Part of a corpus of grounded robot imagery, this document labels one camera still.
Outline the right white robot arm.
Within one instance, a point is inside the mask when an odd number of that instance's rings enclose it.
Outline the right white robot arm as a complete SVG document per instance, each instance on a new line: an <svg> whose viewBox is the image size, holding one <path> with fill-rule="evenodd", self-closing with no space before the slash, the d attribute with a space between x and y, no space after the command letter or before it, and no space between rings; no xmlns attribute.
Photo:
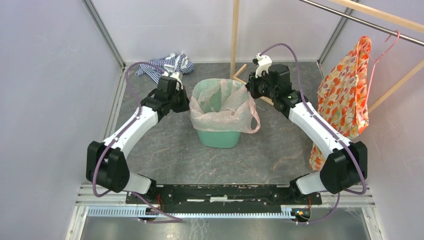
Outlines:
<svg viewBox="0 0 424 240"><path fill-rule="evenodd" d="M315 192L348 192L353 185L365 182L368 170L365 144L352 142L326 122L309 100L292 88L286 65L274 64L268 70L257 68L249 74L246 88L254 99L271 99L274 108L300 127L324 157L321 170L290 182L288 196L293 203L302 204Z"/></svg>

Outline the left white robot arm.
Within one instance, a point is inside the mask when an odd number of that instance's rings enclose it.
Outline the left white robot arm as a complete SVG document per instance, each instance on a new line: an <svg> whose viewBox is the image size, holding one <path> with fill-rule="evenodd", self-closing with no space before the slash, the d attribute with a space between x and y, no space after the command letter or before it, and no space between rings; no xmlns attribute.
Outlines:
<svg viewBox="0 0 424 240"><path fill-rule="evenodd" d="M189 99L182 74L161 76L157 88L141 102L134 114L115 133L102 142L92 141L87 148L86 179L109 191L136 192L145 204L157 198L155 180L130 172L126 158L135 144L169 112L189 110Z"/></svg>

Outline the pink plastic trash bag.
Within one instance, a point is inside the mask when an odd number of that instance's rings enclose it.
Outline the pink plastic trash bag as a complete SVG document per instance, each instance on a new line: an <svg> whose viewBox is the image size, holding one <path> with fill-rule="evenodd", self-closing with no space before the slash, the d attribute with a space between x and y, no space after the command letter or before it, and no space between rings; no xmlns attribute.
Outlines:
<svg viewBox="0 0 424 240"><path fill-rule="evenodd" d="M189 99L194 129L254 134L261 128L256 103L244 84L209 78L198 82Z"/></svg>

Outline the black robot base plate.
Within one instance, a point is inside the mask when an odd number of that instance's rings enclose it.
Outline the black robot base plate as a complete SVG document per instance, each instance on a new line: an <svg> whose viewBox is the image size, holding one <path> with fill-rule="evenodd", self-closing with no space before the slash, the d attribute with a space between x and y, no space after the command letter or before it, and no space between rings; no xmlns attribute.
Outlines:
<svg viewBox="0 0 424 240"><path fill-rule="evenodd" d="M143 198L168 214L277 213L323 202L318 192L300 195L278 184L157 184Z"/></svg>

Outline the green trash bin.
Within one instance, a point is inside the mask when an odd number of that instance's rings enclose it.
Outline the green trash bin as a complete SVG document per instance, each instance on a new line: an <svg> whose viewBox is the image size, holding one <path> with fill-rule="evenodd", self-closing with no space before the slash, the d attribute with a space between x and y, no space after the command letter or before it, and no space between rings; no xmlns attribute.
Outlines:
<svg viewBox="0 0 424 240"><path fill-rule="evenodd" d="M196 130L200 139L200 142L211 148L233 148L239 142L241 133L238 131L229 132L211 132L211 131L200 131Z"/></svg>

